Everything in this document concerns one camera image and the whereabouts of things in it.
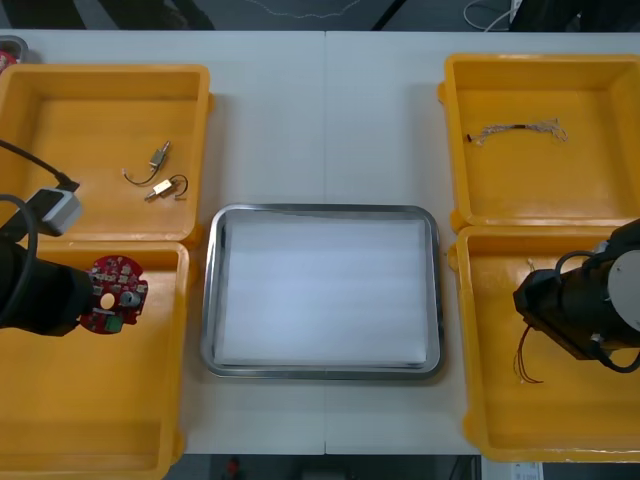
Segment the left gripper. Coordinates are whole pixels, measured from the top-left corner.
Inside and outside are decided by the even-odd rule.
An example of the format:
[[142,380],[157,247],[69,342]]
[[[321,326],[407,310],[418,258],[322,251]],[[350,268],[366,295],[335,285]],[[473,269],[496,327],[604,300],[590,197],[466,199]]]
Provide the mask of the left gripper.
[[45,335],[67,335],[89,312],[93,285],[86,271],[63,266],[45,290]]

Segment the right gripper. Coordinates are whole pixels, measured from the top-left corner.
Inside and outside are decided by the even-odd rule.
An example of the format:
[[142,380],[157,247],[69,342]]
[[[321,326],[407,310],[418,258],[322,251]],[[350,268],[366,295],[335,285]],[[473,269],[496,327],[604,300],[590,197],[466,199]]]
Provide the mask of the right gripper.
[[529,327],[544,333],[575,359],[582,360],[583,352],[571,336],[560,307],[561,286],[553,269],[534,270],[513,293],[515,309]]

